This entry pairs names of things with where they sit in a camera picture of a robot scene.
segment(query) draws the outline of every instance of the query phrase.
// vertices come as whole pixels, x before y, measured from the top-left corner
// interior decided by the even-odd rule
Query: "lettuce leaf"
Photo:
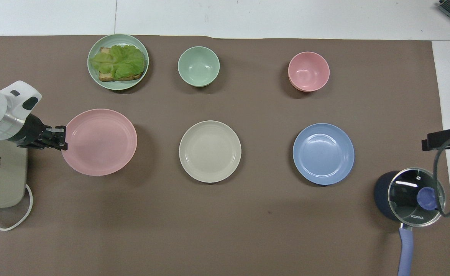
[[[114,45],[109,54],[98,53],[89,61],[96,70],[103,74],[111,72],[116,79],[138,75],[145,66],[143,54],[133,45]]]

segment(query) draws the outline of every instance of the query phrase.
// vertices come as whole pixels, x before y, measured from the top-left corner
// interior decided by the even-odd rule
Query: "toast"
[[[109,49],[110,48],[106,48],[106,47],[101,47],[101,53],[106,53],[109,54]],[[101,82],[113,82],[113,81],[117,81],[117,82],[124,82],[124,81],[132,81],[132,80],[137,80],[139,78],[141,78],[141,75],[143,74],[143,72],[139,73],[138,75],[131,75],[129,77],[122,77],[119,79],[115,79],[112,75],[111,72],[103,74],[101,72],[99,72],[99,80]]]

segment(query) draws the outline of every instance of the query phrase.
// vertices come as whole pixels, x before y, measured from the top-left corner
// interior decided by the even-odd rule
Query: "saucepan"
[[[441,216],[437,210],[436,189],[438,200],[444,208],[445,195],[441,183],[435,183],[427,170],[407,168],[390,171],[377,180],[374,189],[377,207],[387,218],[400,222],[402,250],[398,276],[409,276],[411,272],[414,248],[412,228],[433,224]]]

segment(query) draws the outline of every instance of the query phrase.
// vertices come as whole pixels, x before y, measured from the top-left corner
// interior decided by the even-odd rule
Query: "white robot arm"
[[[41,94],[25,82],[17,81],[0,91],[0,140],[18,147],[67,150],[64,126],[46,126],[31,110]]]

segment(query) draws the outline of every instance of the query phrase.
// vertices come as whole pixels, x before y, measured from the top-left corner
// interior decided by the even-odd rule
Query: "green plate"
[[[99,80],[99,71],[95,70],[94,67],[92,67],[89,58],[93,58],[98,52],[100,52],[101,47],[110,48],[114,45],[120,45],[122,47],[124,47],[125,45],[133,45],[143,53],[143,57],[145,58],[145,67],[143,68],[143,74],[139,79],[126,80],[124,82],[101,82],[101,80]],[[143,79],[146,72],[148,71],[149,62],[150,60],[148,58],[148,52],[146,51],[145,46],[143,46],[140,40],[128,34],[111,34],[99,39],[99,41],[96,42],[94,46],[92,46],[89,52],[89,56],[87,57],[87,69],[89,70],[89,74],[92,79],[100,86],[111,90],[123,90],[135,86],[138,82],[141,81],[141,79]]]

